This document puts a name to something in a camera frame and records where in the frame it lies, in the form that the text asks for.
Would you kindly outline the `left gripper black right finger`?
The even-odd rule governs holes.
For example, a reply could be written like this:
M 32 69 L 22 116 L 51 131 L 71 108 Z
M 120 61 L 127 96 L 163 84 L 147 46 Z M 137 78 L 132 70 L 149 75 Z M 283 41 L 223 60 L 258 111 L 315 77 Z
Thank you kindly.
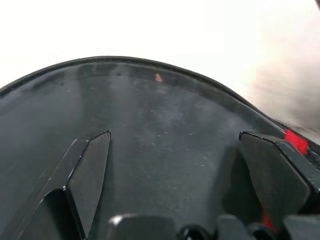
M 240 150 L 256 196 L 275 230 L 289 215 L 320 212 L 320 171 L 291 143 L 242 131 Z

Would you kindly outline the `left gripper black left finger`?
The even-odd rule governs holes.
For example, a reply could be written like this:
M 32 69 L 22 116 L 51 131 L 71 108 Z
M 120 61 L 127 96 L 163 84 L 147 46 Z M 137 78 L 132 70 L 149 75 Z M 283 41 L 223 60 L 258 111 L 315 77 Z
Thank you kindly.
M 7 224 L 9 240 L 84 240 L 101 198 L 110 130 L 77 138 Z

